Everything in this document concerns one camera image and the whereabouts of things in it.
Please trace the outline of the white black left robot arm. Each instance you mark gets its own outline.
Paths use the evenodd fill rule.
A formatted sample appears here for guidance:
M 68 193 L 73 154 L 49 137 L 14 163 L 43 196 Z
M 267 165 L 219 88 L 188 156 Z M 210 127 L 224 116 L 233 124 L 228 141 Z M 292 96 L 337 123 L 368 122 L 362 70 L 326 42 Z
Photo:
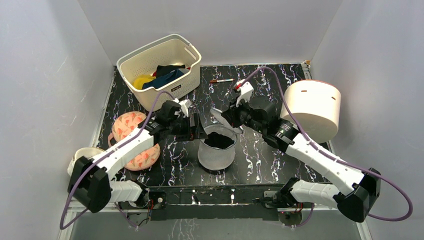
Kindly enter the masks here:
M 167 100 L 155 113 L 136 125 L 121 141 L 93 157 L 81 156 L 75 161 L 68 185 L 68 199 L 75 198 L 92 213 L 109 203 L 131 202 L 137 208 L 149 203 L 149 194 L 133 180 L 114 181 L 113 177 L 142 152 L 168 136 L 178 142 L 205 140 L 198 113 L 189 113 L 191 101 Z

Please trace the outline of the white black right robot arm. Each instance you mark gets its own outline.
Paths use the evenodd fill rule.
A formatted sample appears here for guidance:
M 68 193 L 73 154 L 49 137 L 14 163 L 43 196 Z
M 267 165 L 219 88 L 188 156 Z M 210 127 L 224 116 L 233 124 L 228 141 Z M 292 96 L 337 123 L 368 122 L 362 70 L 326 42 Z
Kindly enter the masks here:
M 265 97 L 250 101 L 233 101 L 225 111 L 211 110 L 211 114 L 230 130 L 246 126 L 260 133 L 271 147 L 298 159 L 313 168 L 329 183 L 313 183 L 296 177 L 276 193 L 266 193 L 259 199 L 270 208 L 295 207 L 299 203 L 316 203 L 338 209 L 348 219 L 362 223 L 380 195 L 379 178 L 346 166 L 327 149 L 306 140 L 298 127 L 279 117 L 275 104 Z

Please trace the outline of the black robot base mount plate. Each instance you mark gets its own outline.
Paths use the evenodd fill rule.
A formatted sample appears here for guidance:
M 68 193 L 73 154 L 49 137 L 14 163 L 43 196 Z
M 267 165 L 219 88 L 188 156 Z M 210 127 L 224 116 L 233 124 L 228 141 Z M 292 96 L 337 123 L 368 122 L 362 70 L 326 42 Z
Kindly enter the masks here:
M 287 203 L 281 184 L 161 186 L 144 189 L 138 202 L 120 202 L 131 213 L 146 210 L 151 220 L 262 219 L 297 225 L 311 204 Z

